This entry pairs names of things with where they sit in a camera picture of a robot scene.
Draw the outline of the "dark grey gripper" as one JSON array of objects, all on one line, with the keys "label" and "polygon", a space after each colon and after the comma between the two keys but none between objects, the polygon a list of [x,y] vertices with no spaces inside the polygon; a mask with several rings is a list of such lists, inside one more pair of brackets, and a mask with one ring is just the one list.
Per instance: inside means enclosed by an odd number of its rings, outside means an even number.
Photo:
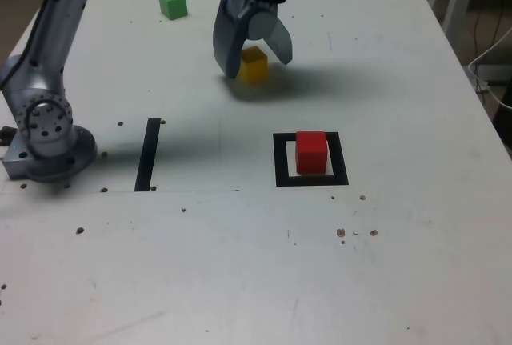
[{"label": "dark grey gripper", "polygon": [[[265,11],[256,13],[255,7]],[[277,15],[278,6],[268,2],[220,1],[214,23],[213,48],[215,60],[227,78],[237,77],[242,47],[247,39],[263,40],[283,65],[292,61],[291,36]]]}]

